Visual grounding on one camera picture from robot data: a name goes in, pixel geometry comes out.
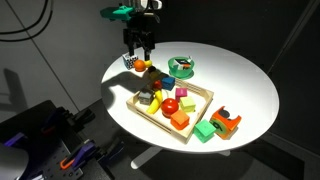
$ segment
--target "table top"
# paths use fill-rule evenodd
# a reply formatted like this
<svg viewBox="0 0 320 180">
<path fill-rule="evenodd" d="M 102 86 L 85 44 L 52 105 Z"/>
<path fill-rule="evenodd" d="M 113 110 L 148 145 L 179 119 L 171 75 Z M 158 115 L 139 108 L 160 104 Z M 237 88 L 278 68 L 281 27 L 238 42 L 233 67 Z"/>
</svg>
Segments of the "table top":
<svg viewBox="0 0 320 180">
<path fill-rule="evenodd" d="M 142 48 L 135 54 L 144 57 Z M 255 64 L 228 50 L 192 42 L 156 44 L 153 65 L 169 74 L 167 61 L 175 56 L 191 56 L 195 61 L 194 76 L 185 80 L 214 92 L 213 101 L 202 119 L 210 120 L 221 106 L 230 118 L 240 115 L 238 130 L 228 140 L 214 135 L 202 143 L 192 135 L 183 144 L 161 128 L 133 111 L 126 101 L 147 82 L 146 73 L 127 70 L 120 56 L 105 72 L 101 82 L 104 105 L 111 117 L 126 131 L 149 144 L 186 153 L 215 153 L 244 146 L 263 135 L 274 123 L 279 111 L 279 97 L 270 78 Z"/>
</svg>

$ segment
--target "dark floor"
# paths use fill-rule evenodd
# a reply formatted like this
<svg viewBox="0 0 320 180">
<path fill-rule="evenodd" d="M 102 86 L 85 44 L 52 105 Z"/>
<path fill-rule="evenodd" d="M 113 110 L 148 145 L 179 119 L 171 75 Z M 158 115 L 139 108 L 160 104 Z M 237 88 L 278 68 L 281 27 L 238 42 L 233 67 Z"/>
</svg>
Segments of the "dark floor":
<svg viewBox="0 0 320 180">
<path fill-rule="evenodd" d="M 219 154 L 183 154 L 163 150 L 140 169 L 131 168 L 131 160 L 150 147 L 123 131 L 107 114 L 101 100 L 88 107 L 96 115 L 86 125 L 83 136 L 98 146 L 108 146 L 115 137 L 124 141 L 124 150 L 109 169 L 120 180 L 170 179 L 319 179 L 320 158 L 271 133 L 256 142 Z M 91 179 L 84 175 L 82 179 Z"/>
</svg>

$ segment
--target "orange block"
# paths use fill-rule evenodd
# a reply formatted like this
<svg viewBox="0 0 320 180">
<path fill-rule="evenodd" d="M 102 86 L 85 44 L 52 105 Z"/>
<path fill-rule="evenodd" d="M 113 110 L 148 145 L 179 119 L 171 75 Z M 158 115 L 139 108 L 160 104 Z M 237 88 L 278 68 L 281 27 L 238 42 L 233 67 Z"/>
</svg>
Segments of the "orange block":
<svg viewBox="0 0 320 180">
<path fill-rule="evenodd" d="M 182 130 L 189 125 L 190 117 L 182 110 L 178 110 L 170 117 L 170 123 L 177 129 Z"/>
<path fill-rule="evenodd" d="M 236 127 L 241 121 L 241 116 L 237 116 L 235 119 L 229 119 L 220 114 L 220 112 L 225 111 L 224 106 L 218 109 L 211 116 L 210 123 L 216 128 L 216 134 L 222 139 L 227 139 L 236 130 Z"/>
</svg>

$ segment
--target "table leg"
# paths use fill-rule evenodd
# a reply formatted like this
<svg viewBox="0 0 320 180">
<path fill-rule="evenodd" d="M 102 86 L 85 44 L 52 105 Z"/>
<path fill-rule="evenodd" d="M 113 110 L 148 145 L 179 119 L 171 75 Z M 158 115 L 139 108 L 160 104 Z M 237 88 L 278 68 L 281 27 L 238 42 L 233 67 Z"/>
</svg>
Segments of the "table leg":
<svg viewBox="0 0 320 180">
<path fill-rule="evenodd" d="M 218 152 L 218 154 L 221 154 L 224 156 L 230 156 L 230 151 L 221 151 L 221 152 Z"/>
<path fill-rule="evenodd" d="M 143 153 L 141 153 L 138 157 L 131 161 L 132 169 L 138 169 L 144 163 L 146 163 L 153 156 L 158 154 L 162 150 L 161 147 L 152 146 Z"/>
</svg>

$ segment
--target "orange toy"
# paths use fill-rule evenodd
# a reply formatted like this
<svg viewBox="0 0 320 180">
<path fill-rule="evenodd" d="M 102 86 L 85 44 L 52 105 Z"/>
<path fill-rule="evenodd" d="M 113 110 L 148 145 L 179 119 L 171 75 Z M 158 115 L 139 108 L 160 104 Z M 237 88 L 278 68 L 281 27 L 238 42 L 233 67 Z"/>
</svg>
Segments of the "orange toy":
<svg viewBox="0 0 320 180">
<path fill-rule="evenodd" d="M 218 109 L 211 116 L 210 123 L 216 128 L 216 134 L 222 139 L 227 139 L 236 130 L 236 127 L 241 121 L 241 116 L 237 116 L 235 119 L 229 119 L 229 112 L 224 110 L 224 106 Z"/>
<path fill-rule="evenodd" d="M 178 110 L 171 115 L 170 123 L 177 129 L 182 130 L 189 125 L 190 117 L 182 110 Z"/>
<path fill-rule="evenodd" d="M 137 72 L 142 72 L 146 70 L 146 64 L 144 63 L 143 60 L 140 60 L 140 59 L 136 60 L 133 63 L 133 67 Z"/>
</svg>

